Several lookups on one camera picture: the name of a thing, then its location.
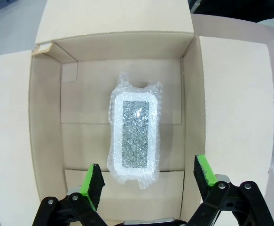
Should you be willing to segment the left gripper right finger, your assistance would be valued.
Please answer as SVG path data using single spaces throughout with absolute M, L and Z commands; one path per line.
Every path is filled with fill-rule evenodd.
M 204 154 L 195 156 L 193 173 L 203 202 L 188 221 L 189 226 L 213 226 L 222 212 L 232 213 L 239 226 L 274 226 L 255 182 L 233 185 L 228 176 L 213 173 Z

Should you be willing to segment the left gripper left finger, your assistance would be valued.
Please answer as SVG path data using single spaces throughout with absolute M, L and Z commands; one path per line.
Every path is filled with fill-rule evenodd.
M 69 226 L 74 222 L 83 226 L 106 225 L 97 213 L 104 186 L 100 166 L 91 164 L 79 192 L 68 194 L 61 200 L 49 196 L 41 201 L 33 225 Z

